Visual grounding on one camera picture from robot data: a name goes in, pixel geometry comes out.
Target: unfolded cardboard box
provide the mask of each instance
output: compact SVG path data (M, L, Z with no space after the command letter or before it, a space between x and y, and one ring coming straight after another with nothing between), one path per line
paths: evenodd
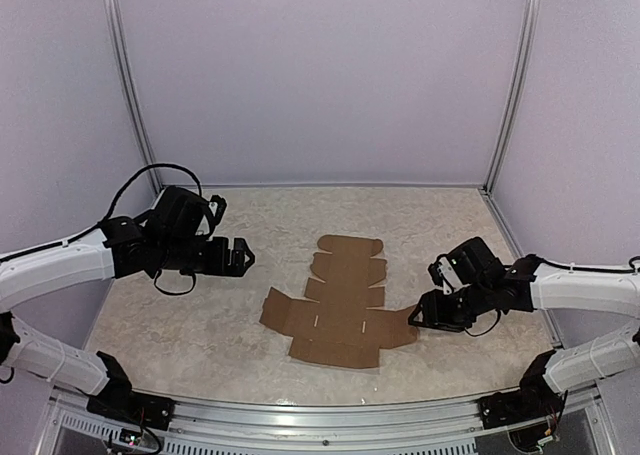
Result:
M293 337L289 355L305 362L347 368L379 366L380 349L413 343L418 330L407 324L413 306L389 311L384 287L387 261L373 258L382 241L325 235L318 240L305 299L271 288L260 323Z

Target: robotic arm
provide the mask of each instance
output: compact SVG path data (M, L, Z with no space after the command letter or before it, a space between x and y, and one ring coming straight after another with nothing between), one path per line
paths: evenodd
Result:
M236 238L230 248L227 238L211 236L225 209L221 197L207 201L170 186L134 219L105 218L69 239L0 256L0 363L80 390L90 396L90 411L112 418L131 418L144 406L153 419L147 424L166 429L170 399L133 392L114 357L48 337L15 318L11 309L60 288L140 271L156 283L163 270L178 270L193 286L197 274L242 277L255 262L246 241ZM203 220L207 234L199 232Z
M640 365L640 265L576 267L527 255L505 266L481 238L462 243L429 266L436 285L422 295L409 324L461 332L478 315L495 310L533 312L574 308L620 313L634 320L619 330L566 350L539 355L520 389L480 400L485 428L546 416L561 410L561 394Z

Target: white wall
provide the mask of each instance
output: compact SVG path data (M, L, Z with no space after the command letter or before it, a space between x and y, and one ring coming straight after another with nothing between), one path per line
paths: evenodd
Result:
M640 253L640 0L541 0L495 197L525 252L625 264ZM558 311L576 344L623 323ZM600 384L621 442L640 453L640 371Z
M141 166L102 0L0 0L0 253L63 237L104 215ZM120 212L151 199L134 185ZM15 310L82 346L108 284L90 283ZM8 370L0 368L0 377ZM50 386L17 373L0 386L0 453L25 455Z
M209 184L480 185L524 1L120 5L159 160Z

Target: beige tabletop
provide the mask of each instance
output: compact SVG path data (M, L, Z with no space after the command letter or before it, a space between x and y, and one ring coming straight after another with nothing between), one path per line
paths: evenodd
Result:
M427 266L479 235L512 260L473 189L259 188L216 191L228 209L218 235L244 237L256 264L244 278L198 277L194 292L168 297L142 274L117 280L88 348L114 355L135 388L172 396L265 404L354 405L433 400L517 385L549 350L539 314L510 312L472 338L421 330L418 342L381 350L380 367L312 365L287 356L291 339L258 320L270 287L302 297L325 234L380 238L387 259L385 308L415 304L433 288ZM189 280L165 274L172 290ZM489 327L485 314L474 332Z

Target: brown cardboard cutout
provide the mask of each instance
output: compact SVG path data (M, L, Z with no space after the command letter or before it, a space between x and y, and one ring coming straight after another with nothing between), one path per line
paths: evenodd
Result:
M413 307L378 310L384 287L372 287L387 276L387 262L372 258L381 240L325 235L315 253L304 299L292 299L271 288L260 323L293 337L289 355L299 360L347 368L379 366L381 348L413 343L418 330L407 324Z

